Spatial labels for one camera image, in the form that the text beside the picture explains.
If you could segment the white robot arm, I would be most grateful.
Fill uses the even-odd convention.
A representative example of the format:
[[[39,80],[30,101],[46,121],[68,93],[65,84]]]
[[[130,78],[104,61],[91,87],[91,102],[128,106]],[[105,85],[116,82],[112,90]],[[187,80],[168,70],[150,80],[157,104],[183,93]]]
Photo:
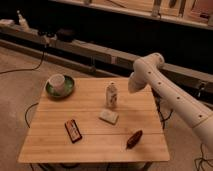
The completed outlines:
[[[152,53],[136,59],[128,81],[129,92],[138,92],[149,84],[168,101],[201,142],[213,153],[213,110],[166,78],[159,71],[164,63],[164,57],[160,53]]]

